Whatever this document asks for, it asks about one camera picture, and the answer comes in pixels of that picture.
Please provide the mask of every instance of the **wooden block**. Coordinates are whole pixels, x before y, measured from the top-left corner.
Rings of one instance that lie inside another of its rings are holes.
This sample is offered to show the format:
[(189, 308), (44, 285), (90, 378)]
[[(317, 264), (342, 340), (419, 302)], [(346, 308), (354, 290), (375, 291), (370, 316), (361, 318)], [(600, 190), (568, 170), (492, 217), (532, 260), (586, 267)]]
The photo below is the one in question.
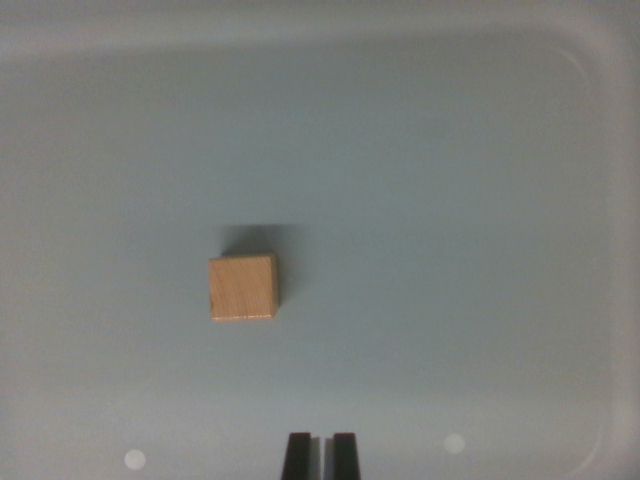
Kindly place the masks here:
[(214, 321), (273, 318), (278, 309), (276, 256), (210, 259), (209, 293)]

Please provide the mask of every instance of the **wooden cube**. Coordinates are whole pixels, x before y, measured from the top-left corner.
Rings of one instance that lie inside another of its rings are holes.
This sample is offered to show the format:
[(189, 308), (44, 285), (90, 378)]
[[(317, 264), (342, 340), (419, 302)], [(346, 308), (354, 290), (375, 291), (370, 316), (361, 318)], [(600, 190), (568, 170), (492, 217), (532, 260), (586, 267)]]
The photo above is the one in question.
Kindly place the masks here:
[(210, 259), (209, 293), (214, 321), (273, 318), (278, 309), (276, 256)]

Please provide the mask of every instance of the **white dot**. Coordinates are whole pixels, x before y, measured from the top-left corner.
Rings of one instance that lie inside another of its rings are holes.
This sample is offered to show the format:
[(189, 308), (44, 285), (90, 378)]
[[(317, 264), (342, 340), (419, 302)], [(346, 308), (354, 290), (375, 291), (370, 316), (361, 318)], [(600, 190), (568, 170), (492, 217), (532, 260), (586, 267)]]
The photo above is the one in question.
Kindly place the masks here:
[(462, 435), (458, 435), (457, 433), (452, 433), (444, 439), (444, 448), (449, 453), (460, 453), (464, 450), (466, 443), (464, 441), (464, 437)]
[(131, 470), (140, 470), (147, 463), (147, 458), (140, 450), (129, 450), (124, 456), (124, 463)]

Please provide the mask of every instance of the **wood grain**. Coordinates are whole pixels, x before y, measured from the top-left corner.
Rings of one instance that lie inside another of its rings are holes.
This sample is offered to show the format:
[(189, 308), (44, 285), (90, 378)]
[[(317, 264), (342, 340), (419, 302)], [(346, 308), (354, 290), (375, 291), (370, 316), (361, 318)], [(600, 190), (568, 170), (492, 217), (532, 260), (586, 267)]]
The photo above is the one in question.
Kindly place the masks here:
[(214, 321), (273, 318), (278, 309), (276, 256), (210, 259), (209, 293)]

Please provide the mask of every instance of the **light blue surface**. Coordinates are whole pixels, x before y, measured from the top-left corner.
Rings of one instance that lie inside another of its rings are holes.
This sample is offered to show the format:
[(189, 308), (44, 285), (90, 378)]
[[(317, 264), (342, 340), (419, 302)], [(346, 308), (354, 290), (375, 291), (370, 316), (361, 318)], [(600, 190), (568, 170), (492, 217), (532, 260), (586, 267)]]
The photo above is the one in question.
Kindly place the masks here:
[[(7, 62), (2, 478), (134, 478), (132, 448), (141, 478), (278, 478), (305, 430), (356, 432), (367, 480), (579, 467), (613, 361), (586, 58), (496, 33)], [(206, 261), (258, 224), (290, 295), (212, 323)]]

